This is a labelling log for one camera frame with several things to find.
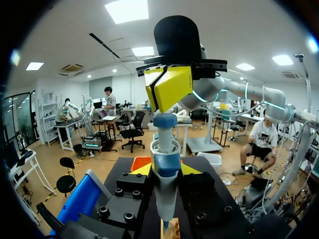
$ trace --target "wooden block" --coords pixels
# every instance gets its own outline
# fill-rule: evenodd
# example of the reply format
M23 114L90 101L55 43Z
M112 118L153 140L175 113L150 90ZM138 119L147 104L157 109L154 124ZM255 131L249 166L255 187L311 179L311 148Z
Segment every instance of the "wooden block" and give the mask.
M168 225L164 234L163 220L160 220L160 239L180 239L179 221L178 218L173 218Z

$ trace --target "air conditioner vent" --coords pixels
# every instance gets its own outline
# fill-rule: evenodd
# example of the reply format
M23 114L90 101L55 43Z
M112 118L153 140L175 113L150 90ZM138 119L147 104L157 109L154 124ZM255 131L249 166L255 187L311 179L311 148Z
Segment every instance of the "air conditioner vent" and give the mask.
M299 73L299 71L283 71L281 72L281 75L285 78L288 78L288 79L301 79L301 75Z
M67 73L58 72L58 76L69 77Z
M83 66L79 65L79 64L69 64L65 67L62 68L63 71L66 72L77 72L83 69Z
M78 75L80 75L80 74L83 74L84 72L85 72L85 70L79 71L79 72L75 73L73 76L78 76Z

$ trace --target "wooden floor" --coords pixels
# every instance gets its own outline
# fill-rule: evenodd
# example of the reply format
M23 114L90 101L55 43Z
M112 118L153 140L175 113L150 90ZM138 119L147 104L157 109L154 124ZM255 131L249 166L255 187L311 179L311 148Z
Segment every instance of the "wooden floor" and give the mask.
M180 137L183 136L183 129L179 129L179 135ZM114 166L116 160L119 157L136 157L136 156L149 156L150 155L150 142L152 141L153 134L155 132L145 130L145 135L140 137L143 141L143 144L145 145L145 149L142 149L140 146L134 146L134 153L130 152L130 147L125 148L124 150L121 149L121 145L124 143L127 143L127 139L123 139L123 142L116 142L114 147L118 150L118 152L102 152L100 155L97 153L97 156L94 158L87 157L85 160L81 161L79 163L74 172L75 172L75 178L77 183L81 181L81 179L84 176L84 173L87 169L92 169L94 173L98 176L98 178L104 182L107 178L109 172L111 171L112 167ZM207 135L207 127L203 125L203 129L197 128L189 128L188 129L188 137L203 137ZM220 130L216 130L215 136L220 137ZM229 179L230 181L234 181L236 178L230 174L224 174L224 173L231 173L235 169L238 169L240 167L240 161L239 161L239 151L241 147L246 144L247 142L247 136L241 136L238 137L237 142L232 141L226 141L227 144L230 144L230 147L223 148L223 152L221 153L222 156L222 166L220 168L217 168L216 171L218 174L221 174L220 177L225 180ZM76 134L72 139L73 144L80 143L79 135ZM285 149L285 147L290 147L291 142L285 142L283 150L281 154L278 157L278 161L280 164L281 162L285 161L288 157L288 153ZM31 145L29 148L33 149L37 153L37 159L38 162L48 179L49 183L53 188L56 186L56 181L63 175L67 173L67 169L60 166L59 159L61 157L70 157L73 159L74 163L78 162L79 159L75 156L75 153L72 151L66 151L62 150L60 145L55 142L52 145L42 145L38 142ZM189 148L186 150L186 155L191 156L191 152L189 151ZM248 162L251 162L253 157L248 158ZM256 159L255 164L260 168L263 164L259 159ZM273 174L273 177L276 179L276 175L278 173L281 173L282 167L280 167L278 170L276 170ZM28 165L26 165L23 170L27 171ZM249 185L250 181L253 179L253 176L251 174L246 175L240 175L237 177L236 181L230 186L227 186L230 193L236 197L240 190L242 190L244 187ZM40 203L44 202L48 195L49 191L46 190L41 182L39 181L36 173L31 173L28 176L29 183L26 183L26 187L28 190L33 192L32 196L32 208L35 212L37 212L35 206ZM304 182L304 179L299 180L299 185L301 186ZM298 186L295 185L296 181L292 184L293 191L298 191ZM63 207L64 203L66 202L67 198L64 197L64 194L58 192L55 190L57 196L52 195L49 197L49 199L46 202L47 209L55 216L57 216ZM43 231L45 235L49 234L50 227L47 225L47 223L43 220L40 214L38 214L39 218L42 220L40 223L40 228Z

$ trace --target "black shorts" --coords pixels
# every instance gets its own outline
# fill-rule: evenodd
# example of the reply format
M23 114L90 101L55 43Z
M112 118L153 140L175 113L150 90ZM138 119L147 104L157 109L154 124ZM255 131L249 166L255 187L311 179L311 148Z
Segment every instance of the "black shorts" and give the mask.
M249 144L252 147L252 150L251 150L251 154L247 156L254 155L256 157L261 158L261 160L268 161L266 159L266 156L272 151L271 148L261 148L254 143L249 143Z

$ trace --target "orange tray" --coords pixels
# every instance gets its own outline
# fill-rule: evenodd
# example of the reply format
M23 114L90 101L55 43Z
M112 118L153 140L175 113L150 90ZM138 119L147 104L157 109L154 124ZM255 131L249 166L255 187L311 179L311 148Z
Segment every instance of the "orange tray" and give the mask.
M152 157L147 157L147 156L143 156L143 157L135 157L133 164L131 166L131 172L142 168L143 166L149 164L152 162Z

